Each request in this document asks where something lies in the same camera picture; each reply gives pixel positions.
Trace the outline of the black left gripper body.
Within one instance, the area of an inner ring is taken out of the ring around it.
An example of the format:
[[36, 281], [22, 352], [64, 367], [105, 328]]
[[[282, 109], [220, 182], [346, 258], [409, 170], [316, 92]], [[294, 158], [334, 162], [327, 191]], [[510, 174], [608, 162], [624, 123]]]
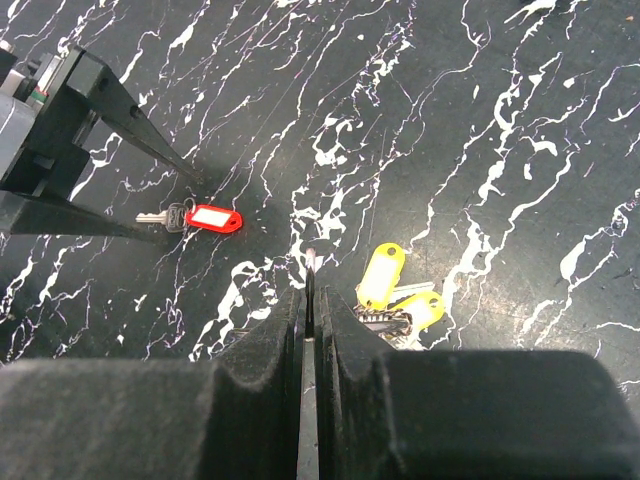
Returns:
[[1, 43], [1, 189], [68, 200], [89, 161], [83, 149], [97, 121], [67, 86], [86, 51], [44, 54], [16, 67], [13, 46]]

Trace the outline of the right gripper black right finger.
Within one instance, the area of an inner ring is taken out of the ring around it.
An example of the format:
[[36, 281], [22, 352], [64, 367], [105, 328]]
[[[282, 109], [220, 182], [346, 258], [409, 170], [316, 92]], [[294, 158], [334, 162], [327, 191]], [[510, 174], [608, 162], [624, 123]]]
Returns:
[[635, 479], [639, 428], [577, 351], [397, 350], [317, 295], [324, 479]]

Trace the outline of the metal keyring with keys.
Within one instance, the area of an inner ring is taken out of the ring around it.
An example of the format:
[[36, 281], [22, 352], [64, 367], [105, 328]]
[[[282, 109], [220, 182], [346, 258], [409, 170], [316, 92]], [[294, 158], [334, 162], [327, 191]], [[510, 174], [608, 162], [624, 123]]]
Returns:
[[374, 249], [355, 287], [357, 321], [398, 350], [420, 351], [420, 334], [439, 322], [445, 302], [427, 281], [401, 286], [404, 249], [392, 242]]

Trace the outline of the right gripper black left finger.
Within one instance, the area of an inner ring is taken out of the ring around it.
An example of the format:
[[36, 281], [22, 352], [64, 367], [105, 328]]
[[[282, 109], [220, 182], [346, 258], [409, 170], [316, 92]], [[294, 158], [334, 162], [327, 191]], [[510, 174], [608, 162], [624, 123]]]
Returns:
[[1, 371], [5, 479], [292, 479], [304, 300], [209, 361], [31, 359]]

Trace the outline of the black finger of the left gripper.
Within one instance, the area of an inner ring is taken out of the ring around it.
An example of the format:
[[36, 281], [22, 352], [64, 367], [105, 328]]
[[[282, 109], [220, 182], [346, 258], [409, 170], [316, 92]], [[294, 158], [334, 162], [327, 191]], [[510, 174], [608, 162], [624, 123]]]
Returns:
[[67, 200], [1, 191], [1, 232], [11, 235], [122, 237], [164, 244], [165, 237]]
[[130, 145], [201, 183], [202, 175], [174, 150], [111, 68], [79, 46], [73, 52], [78, 59], [65, 83], [86, 108]]

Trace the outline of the red key with silver blade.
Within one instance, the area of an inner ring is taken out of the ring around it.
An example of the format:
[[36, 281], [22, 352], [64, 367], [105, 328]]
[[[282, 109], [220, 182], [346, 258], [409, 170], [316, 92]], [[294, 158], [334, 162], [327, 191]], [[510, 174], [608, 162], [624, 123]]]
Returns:
[[232, 234], [243, 227], [242, 215], [234, 210], [198, 204], [193, 198], [171, 203], [159, 213], [139, 213], [140, 224], [158, 224], [168, 233], [181, 233], [191, 227], [218, 234]]

